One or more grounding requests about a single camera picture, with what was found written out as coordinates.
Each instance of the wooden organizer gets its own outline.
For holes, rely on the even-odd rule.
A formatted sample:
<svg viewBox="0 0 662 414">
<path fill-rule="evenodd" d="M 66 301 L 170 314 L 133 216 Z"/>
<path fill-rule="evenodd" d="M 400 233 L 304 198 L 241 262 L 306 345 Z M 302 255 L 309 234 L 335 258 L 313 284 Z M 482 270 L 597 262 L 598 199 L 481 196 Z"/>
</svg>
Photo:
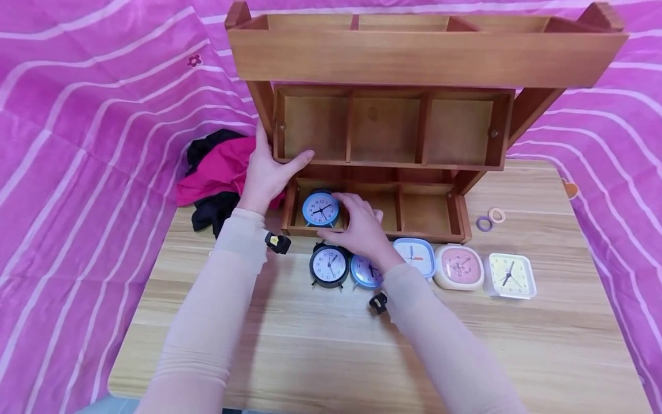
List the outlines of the wooden organizer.
<svg viewBox="0 0 662 414">
<path fill-rule="evenodd" d="M 274 157 L 318 165 L 503 170 L 514 90 L 275 87 Z"/>
<path fill-rule="evenodd" d="M 287 188 L 285 234 L 316 236 L 301 204 L 323 187 L 358 193 L 383 210 L 389 237 L 459 243 L 471 238 L 464 195 L 485 172 L 503 170 L 507 149 L 565 88 L 593 86 L 628 37 L 607 3 L 570 21 L 252 19 L 247 4 L 235 2 L 225 27 L 274 158 L 316 152 Z M 336 228 L 347 225 L 343 212 Z"/>
</svg>

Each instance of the light blue alarm clock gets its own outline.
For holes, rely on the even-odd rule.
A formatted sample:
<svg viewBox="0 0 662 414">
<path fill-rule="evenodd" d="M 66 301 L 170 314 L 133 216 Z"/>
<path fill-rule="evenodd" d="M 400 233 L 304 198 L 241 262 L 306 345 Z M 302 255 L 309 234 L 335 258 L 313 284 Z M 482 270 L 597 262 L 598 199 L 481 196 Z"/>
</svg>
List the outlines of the light blue alarm clock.
<svg viewBox="0 0 662 414">
<path fill-rule="evenodd" d="M 430 243 L 422 238 L 399 238 L 393 242 L 393 247 L 405 262 L 418 269 L 426 279 L 434 276 L 437 266 Z"/>
<path fill-rule="evenodd" d="M 381 285 L 381 272 L 369 259 L 355 254 L 350 261 L 350 272 L 356 285 L 365 289 L 377 289 Z"/>
<path fill-rule="evenodd" d="M 303 202 L 306 226 L 333 227 L 340 216 L 340 204 L 327 189 L 316 189 Z"/>
</svg>

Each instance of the white alarm clock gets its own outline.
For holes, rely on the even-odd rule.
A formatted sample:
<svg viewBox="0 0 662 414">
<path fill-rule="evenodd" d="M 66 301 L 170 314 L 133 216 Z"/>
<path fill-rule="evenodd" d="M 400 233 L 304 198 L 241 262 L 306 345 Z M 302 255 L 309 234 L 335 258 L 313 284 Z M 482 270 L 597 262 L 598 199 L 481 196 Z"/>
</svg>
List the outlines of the white alarm clock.
<svg viewBox="0 0 662 414">
<path fill-rule="evenodd" d="M 483 290 L 490 296 L 531 299 L 538 293 L 531 262 L 517 254 L 490 254 L 485 258 Z"/>
<path fill-rule="evenodd" d="M 430 243 L 422 238 L 399 238 L 393 242 L 393 247 L 404 261 L 418 269 L 424 278 L 432 279 L 436 263 Z"/>
</svg>

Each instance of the hand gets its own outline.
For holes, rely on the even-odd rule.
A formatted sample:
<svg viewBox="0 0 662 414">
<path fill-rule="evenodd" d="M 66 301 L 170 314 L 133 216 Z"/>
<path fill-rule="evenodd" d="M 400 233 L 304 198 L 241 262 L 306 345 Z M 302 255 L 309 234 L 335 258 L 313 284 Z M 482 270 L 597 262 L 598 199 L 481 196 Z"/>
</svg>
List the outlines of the hand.
<svg viewBox="0 0 662 414">
<path fill-rule="evenodd" d="M 332 195 L 347 207 L 350 212 L 350 225 L 342 233 L 320 229 L 317 232 L 319 237 L 370 259 L 382 274 L 404 263 L 381 228 L 381 220 L 384 217 L 381 210 L 373 210 L 367 201 L 356 194 L 333 193 Z"/>
<path fill-rule="evenodd" d="M 246 184 L 237 207 L 265 215 L 271 200 L 283 191 L 293 175 L 308 165 L 315 152 L 304 151 L 287 164 L 279 164 L 271 156 L 267 133 L 261 121 L 255 135 L 255 150 L 248 162 Z"/>
</svg>

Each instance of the clock face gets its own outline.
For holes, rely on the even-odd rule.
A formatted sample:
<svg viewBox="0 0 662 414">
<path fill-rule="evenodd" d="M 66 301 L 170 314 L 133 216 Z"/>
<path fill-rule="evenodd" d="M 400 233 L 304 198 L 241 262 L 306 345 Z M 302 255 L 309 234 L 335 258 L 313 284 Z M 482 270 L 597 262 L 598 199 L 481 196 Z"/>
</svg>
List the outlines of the clock face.
<svg viewBox="0 0 662 414">
<path fill-rule="evenodd" d="M 329 193 L 313 193 L 303 202 L 303 217 L 314 226 L 326 226 L 338 218 L 338 200 Z"/>
<path fill-rule="evenodd" d="M 381 285 L 381 272 L 372 265 L 370 260 L 363 256 L 352 256 L 350 268 L 352 269 L 352 276 L 359 285 L 368 288 L 379 287 Z"/>
<path fill-rule="evenodd" d="M 325 248 L 312 259 L 312 270 L 323 282 L 335 282 L 345 274 L 347 262 L 339 250 Z"/>
<path fill-rule="evenodd" d="M 481 262 L 476 253 L 462 247 L 444 250 L 441 257 L 444 274 L 457 284 L 474 284 L 481 279 Z"/>
<path fill-rule="evenodd" d="M 418 269 L 423 276 L 431 278 L 434 275 L 434 253 L 428 242 L 405 238 L 396 240 L 393 246 L 404 261 Z"/>
<path fill-rule="evenodd" d="M 491 254 L 489 258 L 492 284 L 503 295 L 532 294 L 531 265 L 523 256 Z"/>
</svg>

